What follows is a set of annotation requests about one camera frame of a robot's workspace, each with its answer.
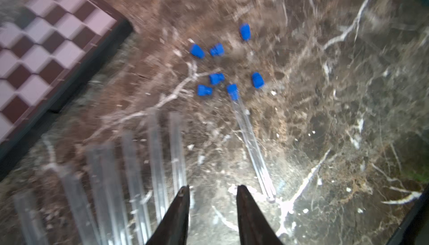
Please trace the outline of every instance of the marble surface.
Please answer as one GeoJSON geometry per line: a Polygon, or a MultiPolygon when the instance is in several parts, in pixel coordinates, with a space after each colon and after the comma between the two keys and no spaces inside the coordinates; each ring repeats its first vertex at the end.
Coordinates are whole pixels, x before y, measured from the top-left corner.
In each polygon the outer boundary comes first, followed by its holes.
{"type": "MultiPolygon", "coordinates": [[[[150,191],[149,107],[159,109],[171,199],[167,116],[184,115],[188,244],[239,244],[239,184],[284,244],[387,242],[429,180],[427,7],[417,0],[105,1],[136,32],[0,183],[2,244],[23,243],[11,198],[23,188],[35,190],[52,244],[80,242],[55,172],[72,163],[92,203],[89,144],[116,143],[129,199],[123,130],[134,133],[150,191]],[[252,30],[247,43],[243,22],[252,30]],[[226,55],[197,60],[191,41],[206,50],[221,42],[226,55]],[[261,195],[225,84],[210,98],[196,96],[215,71],[239,86],[277,190],[274,204],[261,195]],[[251,85],[254,71],[266,82],[260,90],[251,85]]],[[[2,19],[13,16],[5,11],[2,19]]],[[[153,199],[149,210],[154,229],[153,199]]]]}

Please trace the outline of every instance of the blue plastic cap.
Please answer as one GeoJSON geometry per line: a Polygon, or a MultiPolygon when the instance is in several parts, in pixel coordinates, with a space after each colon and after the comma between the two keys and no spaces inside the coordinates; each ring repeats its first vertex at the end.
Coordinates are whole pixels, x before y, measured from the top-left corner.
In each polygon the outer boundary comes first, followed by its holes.
{"type": "Polygon", "coordinates": [[[190,53],[200,59],[203,59],[205,54],[204,51],[197,44],[193,44],[190,48],[190,53]]]}
{"type": "Polygon", "coordinates": [[[211,74],[209,77],[212,85],[217,85],[225,80],[225,76],[222,73],[211,74]]]}
{"type": "Polygon", "coordinates": [[[250,39],[250,26],[248,23],[242,24],[240,26],[240,33],[242,34],[244,41],[248,41],[250,39]]]}
{"type": "Polygon", "coordinates": [[[258,72],[254,73],[252,75],[252,81],[253,81],[253,86],[255,88],[260,88],[260,87],[264,86],[264,84],[265,84],[261,74],[259,74],[258,72]]]}
{"type": "Polygon", "coordinates": [[[207,95],[212,95],[213,93],[213,89],[211,87],[207,87],[204,85],[198,85],[198,90],[197,90],[197,94],[198,96],[207,96],[207,95]]]}
{"type": "Polygon", "coordinates": [[[222,44],[218,43],[216,44],[211,50],[210,50],[210,54],[215,57],[215,56],[222,56],[225,54],[225,51],[223,49],[222,44]]]}
{"type": "Polygon", "coordinates": [[[237,88],[237,84],[228,85],[227,92],[233,101],[237,101],[239,99],[239,89],[237,88]]]}

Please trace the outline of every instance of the clear plastic tube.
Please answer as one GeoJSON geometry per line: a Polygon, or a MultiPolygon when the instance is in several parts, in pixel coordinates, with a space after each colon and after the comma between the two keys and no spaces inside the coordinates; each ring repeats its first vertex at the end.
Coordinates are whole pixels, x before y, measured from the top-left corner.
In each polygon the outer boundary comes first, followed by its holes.
{"type": "Polygon", "coordinates": [[[170,120],[170,150],[171,166],[173,172],[174,194],[177,195],[179,189],[186,183],[186,166],[183,158],[182,135],[181,135],[181,115],[178,112],[169,113],[170,120]]]}
{"type": "Polygon", "coordinates": [[[115,245],[131,245],[131,236],[128,230],[128,217],[126,215],[122,183],[118,175],[113,153],[113,144],[104,145],[104,153],[101,157],[103,169],[104,189],[109,206],[110,220],[113,229],[115,245]]]}
{"type": "Polygon", "coordinates": [[[109,205],[104,189],[103,168],[101,157],[103,157],[103,146],[91,146],[86,150],[87,164],[89,167],[89,177],[91,182],[92,197],[94,199],[95,211],[97,214],[98,228],[102,245],[112,245],[113,229],[111,226],[109,205]]]}
{"type": "Polygon", "coordinates": [[[137,161],[136,147],[132,141],[132,134],[129,131],[122,135],[122,154],[125,159],[132,214],[136,221],[137,239],[139,245],[144,245],[152,235],[151,221],[147,205],[143,202],[145,191],[143,189],[140,164],[137,161]]]}
{"type": "Polygon", "coordinates": [[[83,245],[100,244],[100,235],[82,183],[73,173],[72,167],[68,165],[61,168],[58,176],[63,184],[83,245]]]}
{"type": "Polygon", "coordinates": [[[246,108],[244,107],[244,104],[239,96],[236,100],[231,97],[231,101],[233,105],[233,111],[236,115],[237,122],[243,135],[244,143],[247,147],[247,151],[249,152],[250,159],[252,160],[253,168],[255,169],[256,176],[258,177],[263,194],[267,196],[269,202],[274,202],[276,195],[275,188],[272,184],[267,167],[265,166],[265,161],[259,148],[258,141],[256,140],[255,134],[253,132],[252,124],[250,123],[249,117],[245,112],[246,108]]]}
{"type": "Polygon", "coordinates": [[[27,245],[48,245],[42,220],[36,208],[32,190],[25,190],[13,196],[15,210],[18,212],[22,233],[27,245]]]}
{"type": "Polygon", "coordinates": [[[165,183],[164,160],[162,155],[161,135],[156,109],[149,110],[147,116],[147,139],[151,160],[152,186],[154,188],[155,210],[158,224],[169,207],[167,186],[165,183]]]}

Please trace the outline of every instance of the checkerboard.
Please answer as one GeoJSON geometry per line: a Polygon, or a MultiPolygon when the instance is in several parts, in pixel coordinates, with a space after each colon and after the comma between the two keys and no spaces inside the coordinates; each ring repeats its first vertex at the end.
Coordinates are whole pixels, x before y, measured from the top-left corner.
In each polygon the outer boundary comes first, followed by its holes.
{"type": "Polygon", "coordinates": [[[102,0],[29,0],[0,28],[0,143],[43,108],[124,17],[102,0]]]}

